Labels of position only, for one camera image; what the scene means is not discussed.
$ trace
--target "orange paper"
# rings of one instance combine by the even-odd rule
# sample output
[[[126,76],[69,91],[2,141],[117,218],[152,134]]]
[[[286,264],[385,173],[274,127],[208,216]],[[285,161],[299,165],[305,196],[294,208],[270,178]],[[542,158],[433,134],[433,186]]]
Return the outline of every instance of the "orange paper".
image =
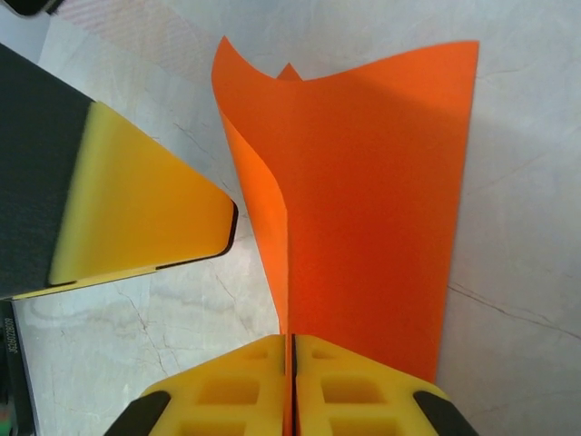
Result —
[[[434,380],[477,58],[436,45],[301,81],[222,40],[214,92],[281,332]]]

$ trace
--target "orange paper sheet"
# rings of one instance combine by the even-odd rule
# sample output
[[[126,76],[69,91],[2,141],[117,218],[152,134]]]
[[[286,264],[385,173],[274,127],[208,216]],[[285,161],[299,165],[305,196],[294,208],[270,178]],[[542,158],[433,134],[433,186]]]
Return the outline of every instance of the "orange paper sheet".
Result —
[[[222,40],[214,92],[281,332],[434,380],[477,59],[436,45],[302,81]]]

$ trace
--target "marble surface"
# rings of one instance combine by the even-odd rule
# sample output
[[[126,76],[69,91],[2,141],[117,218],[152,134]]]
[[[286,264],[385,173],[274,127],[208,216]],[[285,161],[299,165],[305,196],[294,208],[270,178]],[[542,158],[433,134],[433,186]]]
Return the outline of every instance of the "marble surface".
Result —
[[[483,435],[581,434],[581,6],[559,0],[67,0],[40,64],[241,206],[227,256],[17,305],[41,434],[102,434],[277,320],[212,97],[223,35],[277,74],[481,42],[438,383]]]

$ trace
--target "white marble floor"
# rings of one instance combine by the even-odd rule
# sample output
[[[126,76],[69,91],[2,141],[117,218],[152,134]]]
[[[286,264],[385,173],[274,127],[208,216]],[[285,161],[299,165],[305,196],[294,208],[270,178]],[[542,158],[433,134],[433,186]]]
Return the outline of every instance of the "white marble floor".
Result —
[[[483,435],[581,434],[581,6],[565,0],[67,0],[41,66],[241,206],[227,256],[17,305],[43,435],[103,434],[149,384],[277,321],[212,97],[223,35],[305,77],[481,42],[439,384]]]

